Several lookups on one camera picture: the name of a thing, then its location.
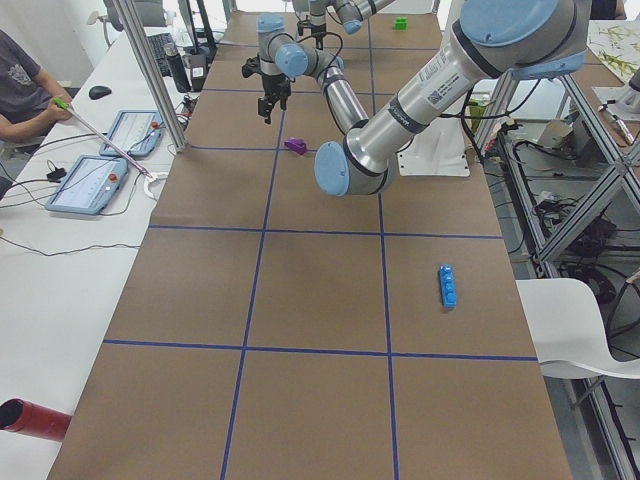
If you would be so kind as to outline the person's hand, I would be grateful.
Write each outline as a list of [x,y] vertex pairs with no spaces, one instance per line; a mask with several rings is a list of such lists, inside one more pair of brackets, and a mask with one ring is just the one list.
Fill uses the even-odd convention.
[[71,118],[68,111],[68,104],[60,97],[52,97],[46,109],[47,118],[54,122],[64,121]]

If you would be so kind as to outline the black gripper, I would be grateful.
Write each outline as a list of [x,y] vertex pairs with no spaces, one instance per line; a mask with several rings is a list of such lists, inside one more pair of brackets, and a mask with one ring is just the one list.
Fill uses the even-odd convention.
[[302,36],[306,30],[308,30],[311,35],[314,35],[316,48],[319,50],[323,50],[324,38],[327,32],[326,24],[322,23],[320,25],[316,25],[316,24],[313,24],[310,20],[299,20],[297,22],[298,34]]
[[291,95],[290,80],[284,74],[263,74],[262,86],[264,95],[258,99],[258,115],[264,119],[266,124],[270,125],[272,110],[276,104],[279,104],[282,110],[287,109],[288,99]]

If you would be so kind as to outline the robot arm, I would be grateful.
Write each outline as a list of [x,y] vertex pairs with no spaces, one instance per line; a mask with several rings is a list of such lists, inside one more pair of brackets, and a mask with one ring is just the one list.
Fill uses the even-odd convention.
[[258,54],[242,66],[243,77],[258,74],[262,79],[264,95],[258,99],[258,115],[269,124],[275,106],[287,108],[291,82],[308,76],[317,82],[342,133],[364,126],[368,115],[344,76],[340,53],[324,49],[324,38],[330,34],[326,29],[326,14],[329,7],[333,8],[345,32],[351,35],[388,4],[387,1],[296,1],[295,12],[309,13],[297,23],[298,34],[308,29],[316,42],[314,48],[287,33],[280,14],[260,14],[256,22]]
[[343,74],[338,55],[293,39],[276,13],[256,22],[258,53],[241,68],[262,78],[258,113],[284,107],[290,83],[315,79],[344,137],[315,155],[314,174],[327,194],[374,195],[392,181],[389,162],[479,81],[509,71],[518,79],[553,78],[584,62],[588,1],[465,1],[447,42],[373,117]]

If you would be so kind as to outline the person's forearm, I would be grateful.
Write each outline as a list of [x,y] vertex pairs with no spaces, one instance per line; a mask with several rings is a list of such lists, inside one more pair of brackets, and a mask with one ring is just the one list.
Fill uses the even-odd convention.
[[32,119],[18,123],[12,123],[2,115],[0,138],[2,141],[23,143],[46,134],[56,122],[56,116],[49,110],[41,112]]

